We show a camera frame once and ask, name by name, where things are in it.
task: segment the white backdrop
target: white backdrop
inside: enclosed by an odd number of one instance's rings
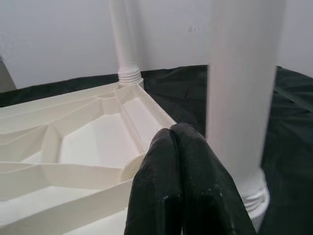
[[[209,0],[126,0],[140,69],[208,63]],[[279,65],[313,76],[313,2],[288,0]],[[2,0],[0,55],[18,88],[117,73],[107,0]]]

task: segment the white wall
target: white wall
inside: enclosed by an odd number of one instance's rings
[[[209,0],[126,0],[142,70],[206,64]],[[313,76],[313,1],[288,0],[279,65]],[[117,73],[108,0],[2,0],[0,55],[18,88]]]

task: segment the white cylindrical column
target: white cylindrical column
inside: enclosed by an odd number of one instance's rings
[[[206,136],[256,230],[269,194],[260,163],[285,0],[212,0]]]
[[[121,85],[141,83],[142,78],[134,58],[134,49],[127,25],[124,0],[110,0],[110,13],[119,63],[119,82]]]

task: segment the black tarp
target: black tarp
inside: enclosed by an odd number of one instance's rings
[[[176,121],[205,133],[207,66],[142,73],[145,89]],[[116,82],[105,75],[0,94],[0,106]],[[313,80],[278,68],[263,154],[270,205],[259,234],[313,234]]]

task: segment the white plastic pole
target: white plastic pole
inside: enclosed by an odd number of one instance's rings
[[[119,62],[118,79],[121,85],[142,83],[139,67],[127,25],[124,0],[110,0],[111,22]]]
[[[258,230],[269,203],[260,163],[285,0],[212,0],[211,9],[206,136]]]

